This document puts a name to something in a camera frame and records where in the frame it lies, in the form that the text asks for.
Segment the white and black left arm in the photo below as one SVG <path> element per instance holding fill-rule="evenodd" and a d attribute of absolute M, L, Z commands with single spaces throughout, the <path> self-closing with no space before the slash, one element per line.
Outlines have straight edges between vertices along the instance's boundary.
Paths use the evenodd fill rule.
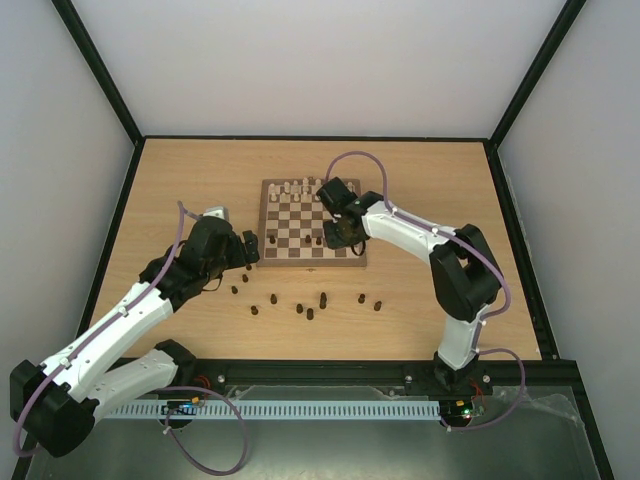
<path fill-rule="evenodd" d="M 40 364 L 19 363 L 9 377 L 10 416 L 40 449 L 61 457 L 76 449 L 107 413 L 184 380 L 193 355 L 164 341 L 141 360 L 114 362 L 143 334 L 200 295 L 227 270 L 259 259 L 252 231 L 236 234 L 216 216 L 195 222 L 186 239 L 151 260 L 127 294 L 90 329 Z"/>

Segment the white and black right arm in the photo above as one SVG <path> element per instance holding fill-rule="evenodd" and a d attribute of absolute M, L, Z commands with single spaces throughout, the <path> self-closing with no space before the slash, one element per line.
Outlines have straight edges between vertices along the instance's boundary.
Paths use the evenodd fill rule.
<path fill-rule="evenodd" d="M 482 232 L 473 225 L 430 225 L 378 193 L 357 196 L 343 184 L 325 185 L 317 196 L 331 215 L 323 224 L 329 248 L 353 248 L 377 239 L 430 267 L 436 300 L 446 314 L 434 376 L 443 389 L 460 390 L 471 379 L 479 336 L 504 279 Z"/>

